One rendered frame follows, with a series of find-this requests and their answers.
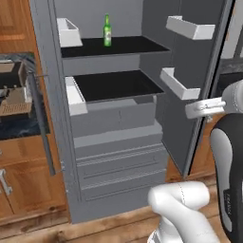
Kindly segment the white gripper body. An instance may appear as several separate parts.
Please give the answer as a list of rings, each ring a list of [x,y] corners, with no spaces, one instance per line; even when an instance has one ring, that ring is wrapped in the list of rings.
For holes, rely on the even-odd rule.
[[[224,112],[226,102],[221,97],[201,100],[185,106],[185,113],[188,119],[197,119]]]

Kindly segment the white fridge door bin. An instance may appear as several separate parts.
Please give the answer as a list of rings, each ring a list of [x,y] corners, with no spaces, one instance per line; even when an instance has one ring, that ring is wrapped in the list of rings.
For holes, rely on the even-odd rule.
[[[73,77],[65,78],[66,95],[71,116],[87,113],[86,102]]]
[[[191,40],[211,40],[215,32],[215,25],[198,25],[176,15],[167,18],[166,28]]]
[[[199,97],[199,88],[186,88],[177,78],[174,77],[173,67],[164,67],[160,72],[161,80],[173,91],[182,101],[196,100]]]
[[[57,26],[61,47],[81,47],[83,45],[80,30],[68,19],[58,18]]]

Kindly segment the grey fridge door plain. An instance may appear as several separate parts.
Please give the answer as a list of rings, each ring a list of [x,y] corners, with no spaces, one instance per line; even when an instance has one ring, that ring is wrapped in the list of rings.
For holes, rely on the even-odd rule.
[[[209,98],[229,18],[235,0],[144,0],[141,33],[168,51],[140,58],[140,68],[162,90],[156,118],[162,126],[162,142],[180,173],[186,176],[193,161],[202,121],[189,120],[185,106]],[[211,40],[191,40],[166,28],[169,16],[181,16],[198,25],[215,25]],[[186,88],[199,88],[196,100],[182,101],[161,80],[164,67]]]

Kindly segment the grey fridge crisper drawer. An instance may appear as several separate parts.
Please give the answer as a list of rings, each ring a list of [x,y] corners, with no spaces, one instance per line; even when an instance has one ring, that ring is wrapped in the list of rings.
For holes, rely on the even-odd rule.
[[[155,123],[156,104],[151,99],[89,103],[87,112],[70,118],[74,138],[131,129]]]
[[[98,135],[79,137],[74,140],[77,159],[116,153],[122,150],[158,144],[162,128],[158,122],[150,126],[111,131]]]

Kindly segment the black fridge shelf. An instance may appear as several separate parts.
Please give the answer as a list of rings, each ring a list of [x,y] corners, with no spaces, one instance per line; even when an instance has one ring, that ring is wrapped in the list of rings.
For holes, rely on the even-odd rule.
[[[87,102],[152,94],[163,90],[140,70],[74,76]]]
[[[81,47],[61,48],[62,57],[64,59],[163,51],[168,51],[168,48],[144,36],[114,37],[110,47],[105,47],[103,45],[102,38],[87,38],[83,39],[83,45]]]

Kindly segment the grey fridge freezer drawer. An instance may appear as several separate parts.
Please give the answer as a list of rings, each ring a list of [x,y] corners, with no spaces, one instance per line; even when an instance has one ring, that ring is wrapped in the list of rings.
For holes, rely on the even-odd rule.
[[[128,188],[130,179],[144,182],[156,173],[163,173],[167,151],[161,143],[110,153],[105,156],[79,159],[77,164],[82,197],[93,200]]]

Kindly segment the grey fridge body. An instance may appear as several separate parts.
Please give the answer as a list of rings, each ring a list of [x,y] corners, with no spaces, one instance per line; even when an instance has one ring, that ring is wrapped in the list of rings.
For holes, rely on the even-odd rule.
[[[80,30],[82,41],[87,38],[103,39],[104,17],[108,14],[112,39],[114,37],[144,36],[141,33],[143,1],[144,0],[54,0],[56,22],[58,18],[66,18],[71,21]],[[63,70],[65,78],[74,78],[74,76],[79,75],[132,70],[140,70],[143,72],[140,68],[140,58],[142,56],[159,53],[161,52],[103,55],[66,59],[62,57]],[[146,99],[151,99],[156,104],[157,113],[157,109],[159,107],[158,97],[161,94],[85,102],[87,108],[89,103],[103,103],[126,99],[134,99],[138,103],[145,103]],[[105,156],[107,154],[80,159],[89,160],[91,158]],[[80,188],[77,169],[78,160],[79,159],[77,159],[75,155],[77,179]],[[111,195],[102,196],[93,200],[85,200],[82,197],[80,189],[81,199],[77,223],[133,211],[146,206],[147,193],[149,189],[164,181],[165,171],[163,173],[156,173],[149,176],[147,182],[144,182],[142,178],[130,179],[127,189],[119,190]]]

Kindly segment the green beer bottle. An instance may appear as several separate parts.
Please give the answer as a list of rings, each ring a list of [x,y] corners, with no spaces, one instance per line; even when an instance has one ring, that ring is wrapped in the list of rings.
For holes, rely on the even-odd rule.
[[[104,26],[103,26],[103,45],[105,47],[110,47],[111,39],[112,39],[111,25],[109,21],[109,15],[106,14],[104,17]]]

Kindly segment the beige small appliance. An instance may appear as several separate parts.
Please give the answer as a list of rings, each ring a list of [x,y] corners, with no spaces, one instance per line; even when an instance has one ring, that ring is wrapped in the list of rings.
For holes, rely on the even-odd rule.
[[[25,63],[0,60],[0,117],[29,115],[31,107]]]

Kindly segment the wooden kitchen cupboards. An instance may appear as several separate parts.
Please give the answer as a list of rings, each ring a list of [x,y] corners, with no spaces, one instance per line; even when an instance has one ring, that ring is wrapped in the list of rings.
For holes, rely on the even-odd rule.
[[[29,0],[0,0],[0,60],[42,73]],[[12,187],[7,196],[0,182],[0,222],[66,207],[63,176],[49,174],[34,105],[29,115],[0,117],[0,169]]]

